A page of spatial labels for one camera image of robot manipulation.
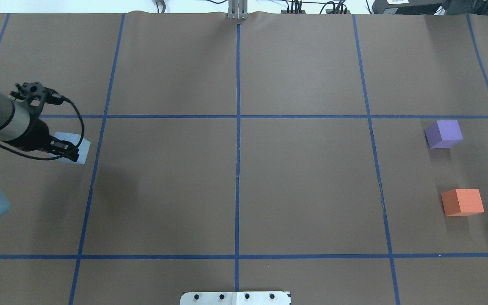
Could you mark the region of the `black device on back edge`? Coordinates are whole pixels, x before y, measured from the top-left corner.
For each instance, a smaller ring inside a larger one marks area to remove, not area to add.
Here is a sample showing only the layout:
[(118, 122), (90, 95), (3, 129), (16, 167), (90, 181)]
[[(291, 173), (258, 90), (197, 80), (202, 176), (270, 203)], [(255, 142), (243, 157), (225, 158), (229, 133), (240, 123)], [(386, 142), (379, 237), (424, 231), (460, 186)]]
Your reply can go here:
[(374, 15), (486, 15), (488, 0), (374, 0), (369, 7)]

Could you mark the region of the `grey metal clamp bracket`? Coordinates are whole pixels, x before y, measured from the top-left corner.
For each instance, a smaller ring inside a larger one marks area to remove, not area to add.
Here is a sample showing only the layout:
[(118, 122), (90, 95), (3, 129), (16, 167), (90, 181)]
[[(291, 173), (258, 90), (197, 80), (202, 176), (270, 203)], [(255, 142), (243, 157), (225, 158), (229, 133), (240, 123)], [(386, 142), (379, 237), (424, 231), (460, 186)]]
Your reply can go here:
[(228, 19), (246, 20), (249, 17), (248, 0), (227, 0)]

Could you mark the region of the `purple foam block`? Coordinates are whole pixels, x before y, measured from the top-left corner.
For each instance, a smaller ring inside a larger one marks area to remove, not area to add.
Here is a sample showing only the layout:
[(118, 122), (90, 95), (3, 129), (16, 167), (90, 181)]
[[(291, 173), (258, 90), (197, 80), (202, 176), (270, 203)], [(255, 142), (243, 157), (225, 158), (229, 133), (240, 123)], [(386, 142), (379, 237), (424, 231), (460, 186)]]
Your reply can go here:
[(463, 141), (458, 120), (436, 120), (424, 133), (430, 149), (452, 148)]

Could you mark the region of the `light blue foam block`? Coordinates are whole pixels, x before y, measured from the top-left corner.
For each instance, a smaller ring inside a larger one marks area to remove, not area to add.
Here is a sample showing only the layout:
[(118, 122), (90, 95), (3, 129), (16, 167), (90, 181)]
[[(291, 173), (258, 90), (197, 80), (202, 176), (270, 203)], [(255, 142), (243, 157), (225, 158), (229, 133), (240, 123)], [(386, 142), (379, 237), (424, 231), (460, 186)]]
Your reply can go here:
[(80, 141), (81, 135), (75, 133), (55, 133), (55, 137), (59, 140), (69, 141), (73, 145), (77, 146), (79, 155), (76, 162), (73, 162), (72, 160), (67, 158), (60, 158), (58, 159), (58, 162), (62, 162), (64, 164), (85, 165), (87, 156), (89, 154), (89, 148), (91, 146), (90, 141), (88, 141), (87, 139), (82, 139), (82, 141)]

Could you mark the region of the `white metal base plate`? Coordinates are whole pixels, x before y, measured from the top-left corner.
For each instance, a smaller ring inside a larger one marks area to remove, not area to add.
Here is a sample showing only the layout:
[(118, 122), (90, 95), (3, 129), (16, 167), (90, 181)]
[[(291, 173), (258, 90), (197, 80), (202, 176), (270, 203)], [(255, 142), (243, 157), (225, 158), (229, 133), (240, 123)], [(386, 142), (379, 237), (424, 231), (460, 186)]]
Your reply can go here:
[(285, 291), (221, 291), (184, 293), (180, 305), (291, 305)]

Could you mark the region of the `orange foam block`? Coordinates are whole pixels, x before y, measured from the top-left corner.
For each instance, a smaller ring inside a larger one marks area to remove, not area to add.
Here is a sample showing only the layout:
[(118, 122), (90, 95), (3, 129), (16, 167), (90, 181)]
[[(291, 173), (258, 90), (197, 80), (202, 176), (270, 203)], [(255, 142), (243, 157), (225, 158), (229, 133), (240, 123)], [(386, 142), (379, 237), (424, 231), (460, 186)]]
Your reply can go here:
[(473, 216), (485, 212), (479, 189), (453, 189), (440, 196), (445, 216)]

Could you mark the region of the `brown paper table mat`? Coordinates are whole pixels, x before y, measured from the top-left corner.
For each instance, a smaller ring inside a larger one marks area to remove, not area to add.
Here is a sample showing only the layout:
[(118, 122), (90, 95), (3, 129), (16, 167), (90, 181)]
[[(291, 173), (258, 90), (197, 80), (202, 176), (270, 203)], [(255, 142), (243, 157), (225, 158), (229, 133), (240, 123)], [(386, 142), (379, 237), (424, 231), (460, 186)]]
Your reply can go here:
[(488, 16), (0, 14), (0, 90), (35, 81), (91, 150), (0, 149), (0, 305), (488, 305)]

